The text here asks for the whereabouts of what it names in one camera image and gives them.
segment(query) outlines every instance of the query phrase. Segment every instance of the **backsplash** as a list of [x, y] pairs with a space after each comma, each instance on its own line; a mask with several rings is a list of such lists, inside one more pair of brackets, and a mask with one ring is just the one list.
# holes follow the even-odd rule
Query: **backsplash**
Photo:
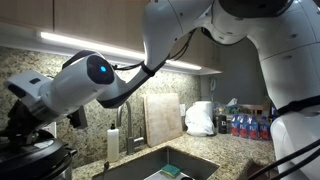
[[[3, 81], [8, 77], [26, 70], [36, 70], [45, 75], [55, 76], [62, 64], [69, 57], [0, 47], [0, 129], [6, 127], [7, 113], [17, 97], [10, 93]], [[136, 70], [117, 72], [123, 79], [131, 78]], [[140, 127], [145, 134], [143, 97], [146, 94], [178, 93], [180, 104], [189, 108], [193, 102], [200, 100], [199, 76], [159, 71], [143, 84], [128, 101], [131, 104], [133, 135], [139, 135]], [[85, 106], [88, 127], [83, 130], [73, 129], [68, 119], [57, 122], [58, 138], [78, 150], [73, 167], [79, 167], [107, 157], [107, 129], [116, 120], [117, 109], [104, 109], [97, 101]], [[127, 133], [127, 110], [124, 109], [120, 130], [120, 151], [125, 151]]]

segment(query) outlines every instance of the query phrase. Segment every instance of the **paper towel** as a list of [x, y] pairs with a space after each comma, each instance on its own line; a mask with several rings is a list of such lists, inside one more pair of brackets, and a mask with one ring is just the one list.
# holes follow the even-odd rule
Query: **paper towel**
[[206, 112], [210, 117], [210, 119], [212, 120], [212, 102], [211, 101], [196, 101], [194, 105], [202, 109], [204, 112]]

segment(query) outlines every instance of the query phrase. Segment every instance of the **sponge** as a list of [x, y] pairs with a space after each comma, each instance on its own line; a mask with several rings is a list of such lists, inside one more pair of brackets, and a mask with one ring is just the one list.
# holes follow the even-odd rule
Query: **sponge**
[[175, 178], [180, 174], [181, 170], [175, 166], [167, 164], [161, 169], [161, 172], [172, 178]]

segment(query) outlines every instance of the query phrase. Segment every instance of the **wall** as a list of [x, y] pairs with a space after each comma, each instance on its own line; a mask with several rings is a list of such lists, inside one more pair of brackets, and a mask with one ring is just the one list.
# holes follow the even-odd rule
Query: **wall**
[[[17, 99], [4, 86], [3, 81], [25, 70], [34, 69], [42, 74], [56, 75], [61, 65], [69, 57], [39, 53], [26, 50], [17, 50], [0, 47], [0, 129], [6, 127], [7, 113]], [[132, 72], [120, 72], [123, 79], [134, 75]], [[154, 77], [142, 85], [128, 101], [132, 106], [133, 133], [139, 135], [140, 126], [145, 132], [143, 96], [149, 93], [179, 93], [180, 103], [190, 107], [193, 102], [200, 99], [200, 78], [187, 74], [159, 71]], [[106, 158], [107, 137], [106, 131], [111, 122], [116, 120], [117, 109], [103, 109], [96, 101], [85, 106], [88, 119], [88, 128], [84, 130], [73, 129], [67, 119], [57, 123], [58, 138], [69, 143], [78, 150], [74, 159], [74, 168], [90, 162]], [[126, 115], [120, 128], [120, 150], [125, 151], [125, 137], [127, 131]]]
[[[244, 39], [238, 44], [219, 46], [217, 49], [216, 61], [224, 67], [224, 71], [213, 76], [216, 78], [213, 101], [226, 104], [237, 98], [239, 104], [263, 104], [267, 90], [254, 44]], [[202, 100], [210, 100], [211, 77], [201, 77]]]

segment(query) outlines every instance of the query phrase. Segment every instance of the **sink faucet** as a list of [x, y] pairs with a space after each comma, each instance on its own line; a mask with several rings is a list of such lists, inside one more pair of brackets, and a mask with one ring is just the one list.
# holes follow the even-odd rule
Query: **sink faucet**
[[117, 127], [121, 126], [121, 117], [122, 117], [122, 109], [123, 106], [126, 105], [128, 109], [128, 136], [127, 136], [127, 154], [133, 154], [134, 148], [138, 146], [141, 142], [144, 141], [142, 137], [142, 127], [140, 127], [140, 137], [134, 139], [132, 132], [132, 120], [131, 120], [131, 106], [128, 101], [126, 101], [123, 105], [118, 108], [118, 116], [117, 116]]

